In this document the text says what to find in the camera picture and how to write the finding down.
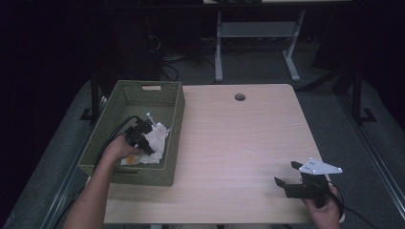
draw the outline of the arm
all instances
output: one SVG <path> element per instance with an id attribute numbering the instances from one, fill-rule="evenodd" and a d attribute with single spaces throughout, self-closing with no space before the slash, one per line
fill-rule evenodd
<path id="1" fill-rule="evenodd" d="M 114 166 L 119 159 L 139 153 L 139 149 L 126 143 L 124 135 L 117 136 L 105 149 L 95 173 L 75 201 L 63 228 L 102 228 Z"/>
<path id="2" fill-rule="evenodd" d="M 337 195 L 337 189 L 330 186 L 330 191 Z M 303 199 L 309 214 L 318 229 L 339 229 L 339 209 L 333 199 L 327 198 L 325 206 L 316 208 L 312 199 Z"/>

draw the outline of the forearm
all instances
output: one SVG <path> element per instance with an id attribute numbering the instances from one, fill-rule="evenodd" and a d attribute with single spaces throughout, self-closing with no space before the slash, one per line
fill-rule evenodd
<path id="1" fill-rule="evenodd" d="M 104 156 L 87 186 L 75 201 L 64 228 L 102 228 L 111 173 L 116 159 Z"/>

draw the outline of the green plastic basket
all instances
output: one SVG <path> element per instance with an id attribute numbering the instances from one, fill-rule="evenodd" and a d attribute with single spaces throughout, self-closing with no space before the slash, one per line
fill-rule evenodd
<path id="1" fill-rule="evenodd" d="M 97 154 L 114 129 L 128 116 L 142 119 L 151 113 L 155 121 L 170 128 L 166 138 L 163 159 L 159 164 L 119 165 L 112 175 L 113 183 L 172 186 L 184 112 L 184 94 L 179 82 L 119 81 L 79 161 L 79 167 L 89 176 L 93 174 Z M 135 126 L 136 120 L 127 123 Z"/>

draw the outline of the hand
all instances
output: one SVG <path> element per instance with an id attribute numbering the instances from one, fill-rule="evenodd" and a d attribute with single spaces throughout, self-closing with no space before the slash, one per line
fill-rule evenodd
<path id="1" fill-rule="evenodd" d="M 330 191 L 337 195 L 337 189 L 330 186 Z M 313 199 L 302 199 L 307 207 L 316 228 L 337 229 L 339 228 L 339 209 L 332 198 L 325 199 L 325 206 L 316 208 Z"/>
<path id="2" fill-rule="evenodd" d="M 125 135 L 118 135 L 107 146 L 103 156 L 112 156 L 114 160 L 118 160 L 140 153 L 142 153 L 141 149 L 134 148 L 126 142 Z"/>

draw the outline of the crumpled paper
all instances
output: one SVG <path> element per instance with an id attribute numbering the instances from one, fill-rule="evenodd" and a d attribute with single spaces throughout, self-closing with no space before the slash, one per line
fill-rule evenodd
<path id="1" fill-rule="evenodd" d="M 134 164 L 159 164 L 160 160 L 163 158 L 164 152 L 164 143 L 165 139 L 170 133 L 170 129 L 166 129 L 166 127 L 161 124 L 160 122 L 156 124 L 156 126 L 152 126 L 152 131 L 145 136 L 146 140 L 149 141 L 149 145 L 151 146 L 152 150 L 155 152 L 148 156 L 145 153 L 140 155 L 130 155 L 121 160 L 121 165 L 134 165 Z"/>

